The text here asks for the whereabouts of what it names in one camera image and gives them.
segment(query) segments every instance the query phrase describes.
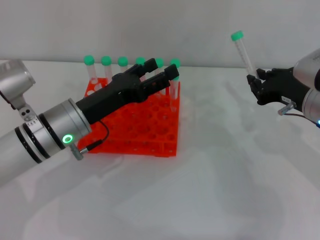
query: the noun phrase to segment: white tabletop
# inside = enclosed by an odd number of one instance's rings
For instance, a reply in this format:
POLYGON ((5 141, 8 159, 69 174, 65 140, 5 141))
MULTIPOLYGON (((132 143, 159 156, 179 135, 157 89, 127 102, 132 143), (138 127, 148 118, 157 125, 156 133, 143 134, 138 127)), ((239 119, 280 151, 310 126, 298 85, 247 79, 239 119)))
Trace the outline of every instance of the white tabletop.
MULTIPOLYGON (((38 113, 83 97, 83 64, 25 64, 36 81, 25 98, 38 113)), ((277 116, 280 103, 257 105, 243 69, 180 75, 177 157, 76 161, 61 151, 0 188, 0 239, 319 239, 320 131, 277 116)), ((0 109, 1 136, 21 119, 4 100, 0 109)))

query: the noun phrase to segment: green led light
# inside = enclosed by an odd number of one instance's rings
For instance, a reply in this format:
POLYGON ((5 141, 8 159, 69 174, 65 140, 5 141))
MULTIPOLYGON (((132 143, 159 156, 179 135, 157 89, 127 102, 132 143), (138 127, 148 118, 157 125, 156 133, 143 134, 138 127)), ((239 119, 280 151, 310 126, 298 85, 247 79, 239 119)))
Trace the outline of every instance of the green led light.
POLYGON ((74 137, 72 135, 67 134, 62 138, 62 142, 64 142, 65 144, 69 144, 69 143, 71 143, 73 138, 74 137))

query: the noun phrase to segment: black cable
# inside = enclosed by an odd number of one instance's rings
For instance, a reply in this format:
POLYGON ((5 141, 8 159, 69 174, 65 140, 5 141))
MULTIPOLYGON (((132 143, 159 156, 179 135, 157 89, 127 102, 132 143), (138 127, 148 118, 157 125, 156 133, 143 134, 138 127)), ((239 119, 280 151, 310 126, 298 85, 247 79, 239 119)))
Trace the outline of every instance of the black cable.
POLYGON ((304 119, 307 119, 308 121, 310 121, 311 123, 317 125, 314 121, 311 121, 310 119, 306 118, 305 116, 303 116, 303 115, 301 115, 301 114, 286 113, 285 116, 295 116, 295 117, 304 118, 304 119))
POLYGON ((85 148, 88 150, 88 152, 91 151, 92 149, 98 147, 99 145, 103 144, 103 143, 107 140, 107 138, 109 137, 109 135, 110 135, 110 130, 109 130, 108 126, 107 126, 103 121, 101 121, 101 120, 99 120, 98 122, 100 122, 100 123, 102 124, 102 126, 105 127, 105 129, 106 129, 106 135, 105 135, 105 137, 104 137, 103 139, 100 139, 100 140, 98 140, 98 141, 95 141, 95 142, 89 144, 88 146, 86 146, 85 148))

